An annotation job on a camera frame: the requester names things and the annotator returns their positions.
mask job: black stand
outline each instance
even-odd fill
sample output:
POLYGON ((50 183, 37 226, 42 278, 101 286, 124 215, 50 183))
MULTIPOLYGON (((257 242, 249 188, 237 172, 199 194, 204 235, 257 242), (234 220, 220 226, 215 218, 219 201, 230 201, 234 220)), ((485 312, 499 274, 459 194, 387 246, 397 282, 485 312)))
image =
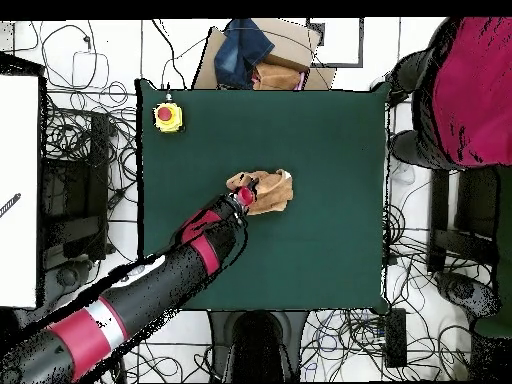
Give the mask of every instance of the black stand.
POLYGON ((298 382, 300 343, 308 311, 210 311, 210 382, 298 382))

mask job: red button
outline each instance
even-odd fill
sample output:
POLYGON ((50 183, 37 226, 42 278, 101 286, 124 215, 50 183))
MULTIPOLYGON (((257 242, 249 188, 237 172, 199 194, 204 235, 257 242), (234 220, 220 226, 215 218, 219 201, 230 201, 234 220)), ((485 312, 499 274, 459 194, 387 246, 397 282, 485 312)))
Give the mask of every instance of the red button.
POLYGON ((247 187, 242 187, 238 191, 238 199, 244 206, 249 206, 254 201, 254 195, 247 187))
POLYGON ((171 110, 167 107, 161 107, 160 109, 158 109, 158 117, 162 120, 162 121, 169 121, 171 119, 171 110))

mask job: cardboard box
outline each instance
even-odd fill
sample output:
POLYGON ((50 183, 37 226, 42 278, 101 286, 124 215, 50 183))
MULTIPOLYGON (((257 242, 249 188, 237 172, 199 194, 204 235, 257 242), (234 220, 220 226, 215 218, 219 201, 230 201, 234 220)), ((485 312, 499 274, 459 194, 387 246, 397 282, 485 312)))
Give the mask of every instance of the cardboard box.
MULTIPOLYGON (((336 69, 309 69, 313 58, 309 46, 311 45, 312 51, 316 50, 320 41, 317 32, 276 18, 253 18, 253 21, 275 46, 265 58, 266 63, 285 66, 299 72, 309 71, 304 90, 328 90, 331 87, 336 69)), ((192 84, 193 89, 217 88, 214 59, 225 39, 226 36, 217 28, 210 29, 203 57, 192 84)))

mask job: person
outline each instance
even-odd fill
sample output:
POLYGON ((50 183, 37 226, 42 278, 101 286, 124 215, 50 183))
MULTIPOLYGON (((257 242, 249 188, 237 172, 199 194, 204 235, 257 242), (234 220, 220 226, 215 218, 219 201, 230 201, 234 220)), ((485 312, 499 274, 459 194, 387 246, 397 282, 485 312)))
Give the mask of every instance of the person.
POLYGON ((447 18, 427 49, 386 74, 389 104, 412 94, 413 130, 390 137, 398 160, 430 169, 512 165, 512 18, 447 18))

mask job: magenta shirt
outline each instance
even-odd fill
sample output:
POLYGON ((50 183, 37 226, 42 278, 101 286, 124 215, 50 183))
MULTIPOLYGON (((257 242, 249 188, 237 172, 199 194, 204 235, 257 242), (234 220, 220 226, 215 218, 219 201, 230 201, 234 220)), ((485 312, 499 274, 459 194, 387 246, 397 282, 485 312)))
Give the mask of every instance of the magenta shirt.
POLYGON ((512 165, 512 18, 464 18, 439 70, 432 107, 459 165, 512 165))

